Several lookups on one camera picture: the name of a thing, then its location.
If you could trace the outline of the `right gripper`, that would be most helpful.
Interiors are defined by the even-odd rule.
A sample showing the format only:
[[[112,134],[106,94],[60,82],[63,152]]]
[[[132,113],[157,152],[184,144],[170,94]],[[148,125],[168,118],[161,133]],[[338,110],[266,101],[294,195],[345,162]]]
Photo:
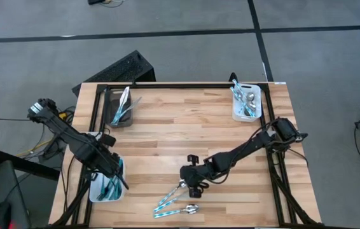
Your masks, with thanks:
[[[180,168],[180,178],[184,180],[189,188],[190,198],[201,198],[204,190],[209,187],[209,184],[204,182],[204,180],[211,177],[212,164],[209,162],[203,165],[196,165],[198,164],[198,156],[196,155],[188,155],[188,161],[192,165]]]

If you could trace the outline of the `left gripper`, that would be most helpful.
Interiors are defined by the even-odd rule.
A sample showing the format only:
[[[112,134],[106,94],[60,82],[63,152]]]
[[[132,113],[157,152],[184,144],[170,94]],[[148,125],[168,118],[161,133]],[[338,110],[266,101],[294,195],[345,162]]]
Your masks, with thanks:
[[[117,153],[97,153],[95,168],[107,177],[116,176],[128,190],[129,186],[123,178],[123,167],[120,167],[120,156]]]

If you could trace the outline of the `white plastic bin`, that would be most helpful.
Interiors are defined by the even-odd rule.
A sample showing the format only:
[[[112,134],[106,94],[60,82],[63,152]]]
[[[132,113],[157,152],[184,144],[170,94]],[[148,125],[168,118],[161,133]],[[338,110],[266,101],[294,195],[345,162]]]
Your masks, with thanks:
[[[107,197],[102,201],[97,200],[97,197],[99,196],[100,191],[101,191],[102,176],[105,176],[105,175],[103,175],[100,172],[94,172],[92,174],[91,183],[90,183],[90,191],[89,191],[90,201],[93,203],[101,203],[101,202],[115,202],[115,201],[121,200],[124,197],[125,192],[127,191],[127,189],[122,185],[122,183],[121,183],[122,193],[121,193],[121,197],[118,200],[108,200]],[[105,185],[108,184],[110,179],[112,179],[112,178],[108,178],[105,176]]]
[[[261,105],[261,88],[258,85],[252,84],[243,84],[239,83],[242,86],[244,92],[252,92],[255,96],[254,101],[256,104],[256,116],[248,117],[248,116],[240,116],[239,111],[242,109],[239,101],[237,101],[233,96],[233,107],[232,107],[232,117],[236,121],[242,122],[253,122],[262,116],[262,105]]]

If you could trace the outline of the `dark grey plastic bin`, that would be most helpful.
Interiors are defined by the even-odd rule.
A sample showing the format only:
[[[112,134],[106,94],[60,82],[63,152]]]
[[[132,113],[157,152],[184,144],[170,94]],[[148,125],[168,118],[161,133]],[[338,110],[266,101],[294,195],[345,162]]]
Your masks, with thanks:
[[[104,123],[111,128],[129,127],[133,123],[132,110],[127,111],[117,124],[113,124],[113,119],[120,106],[120,98],[123,90],[109,90],[104,99]]]

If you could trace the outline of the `black desk beam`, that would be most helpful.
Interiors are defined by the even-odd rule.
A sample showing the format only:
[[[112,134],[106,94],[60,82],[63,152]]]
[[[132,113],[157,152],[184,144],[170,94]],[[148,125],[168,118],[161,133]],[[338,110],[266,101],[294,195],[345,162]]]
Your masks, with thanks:
[[[26,159],[0,151],[0,163],[10,161],[15,170],[20,170],[35,176],[51,179],[54,181],[59,180],[60,172],[56,169],[41,165],[39,163],[30,162]]]

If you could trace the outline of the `grey desk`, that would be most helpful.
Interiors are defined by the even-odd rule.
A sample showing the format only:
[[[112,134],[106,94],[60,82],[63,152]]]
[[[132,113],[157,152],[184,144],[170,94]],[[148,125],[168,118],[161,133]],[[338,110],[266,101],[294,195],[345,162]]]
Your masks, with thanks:
[[[0,203],[4,201],[11,207],[10,229],[29,229],[31,222],[13,164],[9,161],[0,164]]]

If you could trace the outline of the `black computer mouse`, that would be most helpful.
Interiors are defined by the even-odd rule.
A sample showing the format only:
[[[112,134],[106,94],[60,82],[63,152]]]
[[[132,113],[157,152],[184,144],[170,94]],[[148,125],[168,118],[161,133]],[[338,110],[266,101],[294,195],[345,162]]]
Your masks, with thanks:
[[[11,224],[11,204],[0,202],[0,229],[9,229]]]

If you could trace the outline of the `black metal table frame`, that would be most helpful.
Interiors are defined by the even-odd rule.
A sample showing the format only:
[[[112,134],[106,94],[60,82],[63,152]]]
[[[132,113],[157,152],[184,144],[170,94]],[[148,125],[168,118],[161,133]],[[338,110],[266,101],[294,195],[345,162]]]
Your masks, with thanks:
[[[73,127],[80,132],[103,131],[116,139],[113,151],[123,157],[129,190],[116,202],[92,203],[84,198],[72,223],[91,227],[239,227],[277,226],[289,221],[291,209],[274,195],[264,150],[241,160],[223,184],[212,184],[195,203],[195,214],[183,212],[191,203],[187,189],[168,206],[171,216],[156,219],[157,203],[179,181],[187,156],[200,158],[236,148],[260,127],[260,121],[232,118],[231,84],[138,83],[131,89],[139,99],[129,127],[102,124],[104,86],[81,86]]]

